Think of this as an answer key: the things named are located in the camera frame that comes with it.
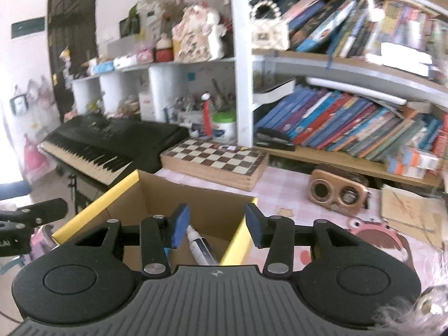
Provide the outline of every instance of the speaker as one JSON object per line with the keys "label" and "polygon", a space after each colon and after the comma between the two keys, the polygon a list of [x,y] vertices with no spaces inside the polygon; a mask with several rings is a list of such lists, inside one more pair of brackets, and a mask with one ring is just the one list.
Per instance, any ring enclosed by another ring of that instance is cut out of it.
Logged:
{"label": "speaker", "polygon": [[324,208],[354,217],[367,203],[368,186],[367,178],[359,174],[320,164],[311,173],[309,198]]}

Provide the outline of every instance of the door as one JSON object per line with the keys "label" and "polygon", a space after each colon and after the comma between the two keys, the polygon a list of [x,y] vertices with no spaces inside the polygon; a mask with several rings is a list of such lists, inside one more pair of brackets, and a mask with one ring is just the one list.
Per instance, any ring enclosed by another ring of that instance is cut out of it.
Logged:
{"label": "door", "polygon": [[76,75],[81,65],[97,56],[95,0],[48,0],[48,50],[53,89],[61,120],[73,106],[73,93],[66,89],[61,52],[68,47]]}

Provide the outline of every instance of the gray ribbed plate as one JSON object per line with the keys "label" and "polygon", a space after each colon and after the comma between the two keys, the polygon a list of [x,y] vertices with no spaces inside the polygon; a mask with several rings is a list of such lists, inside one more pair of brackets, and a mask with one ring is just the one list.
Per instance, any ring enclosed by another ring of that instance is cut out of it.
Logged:
{"label": "gray ribbed plate", "polygon": [[266,279],[254,266],[183,266],[169,278],[144,282],[135,298],[107,319],[78,327],[46,326],[26,320],[11,335],[373,336],[375,333],[342,328],[321,319],[300,302],[288,282]]}

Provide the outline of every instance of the white handbag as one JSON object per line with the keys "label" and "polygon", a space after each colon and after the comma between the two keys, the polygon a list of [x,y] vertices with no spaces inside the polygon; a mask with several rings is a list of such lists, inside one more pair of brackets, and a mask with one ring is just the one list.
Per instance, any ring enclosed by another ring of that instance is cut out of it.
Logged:
{"label": "white handbag", "polygon": [[[261,6],[274,11],[274,19],[256,19]],[[255,4],[250,12],[252,25],[252,49],[287,50],[290,47],[288,23],[281,18],[280,9],[271,0],[262,0]]]}

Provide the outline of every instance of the cartoon face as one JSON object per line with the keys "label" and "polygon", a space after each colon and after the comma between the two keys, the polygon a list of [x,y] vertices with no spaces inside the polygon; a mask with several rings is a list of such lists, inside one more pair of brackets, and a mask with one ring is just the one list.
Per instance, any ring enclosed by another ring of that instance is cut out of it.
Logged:
{"label": "cartoon face", "polygon": [[363,221],[353,217],[348,221],[348,228],[353,235],[415,270],[409,242],[386,222]]}

